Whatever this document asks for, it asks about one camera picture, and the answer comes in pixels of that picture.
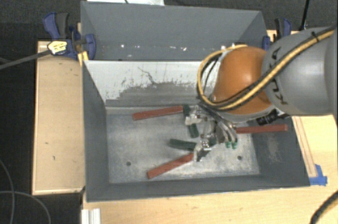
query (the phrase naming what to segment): black floor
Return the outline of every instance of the black floor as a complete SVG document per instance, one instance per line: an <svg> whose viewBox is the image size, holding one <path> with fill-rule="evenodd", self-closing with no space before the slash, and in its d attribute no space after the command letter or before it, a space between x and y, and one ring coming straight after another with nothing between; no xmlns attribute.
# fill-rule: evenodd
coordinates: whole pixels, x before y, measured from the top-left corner
<svg viewBox="0 0 338 224"><path fill-rule="evenodd" d="M0 57L10 60L35 52L38 39L48 38L41 19L51 11L69 12L70 23L80 20L80 0L0 0ZM305 0L165 0L167 5L194 5L261 10L268 29L274 19L289 19L294 29L302 20ZM311 0L307 23L327 26L337 21L337 0ZM0 159L10 172L16 191L30 193L34 122L34 63L0 71ZM0 168L0 191L10 185ZM48 223L35 201L17 196L14 223ZM52 223L79 222L78 194L41 197ZM0 224L9 223L11 196L0 194Z"/></svg>

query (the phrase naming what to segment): gray metal tray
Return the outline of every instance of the gray metal tray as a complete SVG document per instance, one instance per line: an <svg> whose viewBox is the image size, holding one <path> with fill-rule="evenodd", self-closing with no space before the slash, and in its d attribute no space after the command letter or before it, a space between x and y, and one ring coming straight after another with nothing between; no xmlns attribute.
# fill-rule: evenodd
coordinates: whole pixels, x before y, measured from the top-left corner
<svg viewBox="0 0 338 224"><path fill-rule="evenodd" d="M202 162L147 179L149 169L186 154L170 148L170 138L192 139L182 114L133 121L132 113L195 105L198 65L197 61L84 62L88 201L309 185L290 119L283 120L289 125L287 133L241 135L236 150L217 145Z"/></svg>

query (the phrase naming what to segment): wooden table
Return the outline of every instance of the wooden table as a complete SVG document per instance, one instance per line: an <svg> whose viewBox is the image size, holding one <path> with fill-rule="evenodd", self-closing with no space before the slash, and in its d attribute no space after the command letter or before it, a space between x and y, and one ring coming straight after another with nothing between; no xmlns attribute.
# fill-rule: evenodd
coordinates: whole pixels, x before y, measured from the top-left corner
<svg viewBox="0 0 338 224"><path fill-rule="evenodd" d="M39 43L39 51L45 50L45 45ZM35 195L79 192L85 185L80 84L78 62L52 56L38 59ZM100 208L102 224L308 223L313 212L338 189L337 127L333 116L294 120L308 172L313 172L313 159L328 177L327 186L96 203L84 199L83 208ZM320 223L338 223L338 207L331 206Z"/></svg>

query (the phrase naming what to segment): blue clamp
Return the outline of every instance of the blue clamp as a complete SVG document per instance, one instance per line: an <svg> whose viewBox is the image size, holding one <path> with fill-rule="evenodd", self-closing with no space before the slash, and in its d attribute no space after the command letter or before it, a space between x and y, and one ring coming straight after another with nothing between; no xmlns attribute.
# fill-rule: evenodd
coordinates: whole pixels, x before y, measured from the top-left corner
<svg viewBox="0 0 338 224"><path fill-rule="evenodd" d="M265 51L268 51L271 45L271 39L269 36L264 36L263 37L263 42L262 42L262 49Z"/></svg>
<svg viewBox="0 0 338 224"><path fill-rule="evenodd" d="M275 19L276 24L276 39L279 40L280 38L283 38L285 36L289 36L292 31L291 22L287 20L286 18L276 18Z"/></svg>
<svg viewBox="0 0 338 224"><path fill-rule="evenodd" d="M89 60L94 59L96 53L94 35L86 34L84 39L81 39L81 34L74 26L68 27L67 19L67 13L57 14L51 12L42 20L45 31L50 34L53 41L62 40L67 42L67 52L62 53L61 56L77 60L78 52L76 51L76 46L81 45L88 52Z"/></svg>
<svg viewBox="0 0 338 224"><path fill-rule="evenodd" d="M315 164L316 170L317 170L317 177L310 177L310 185L327 185L327 176L323 176L322 168L320 165Z"/></svg>

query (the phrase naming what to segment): wooden board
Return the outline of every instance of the wooden board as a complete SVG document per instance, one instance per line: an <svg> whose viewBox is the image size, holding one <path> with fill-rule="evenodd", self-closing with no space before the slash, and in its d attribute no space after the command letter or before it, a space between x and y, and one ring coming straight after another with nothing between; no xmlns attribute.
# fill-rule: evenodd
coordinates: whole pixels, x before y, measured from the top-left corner
<svg viewBox="0 0 338 224"><path fill-rule="evenodd" d="M38 51L48 42L39 42ZM85 185L79 62L51 55L36 63L33 195Z"/></svg>

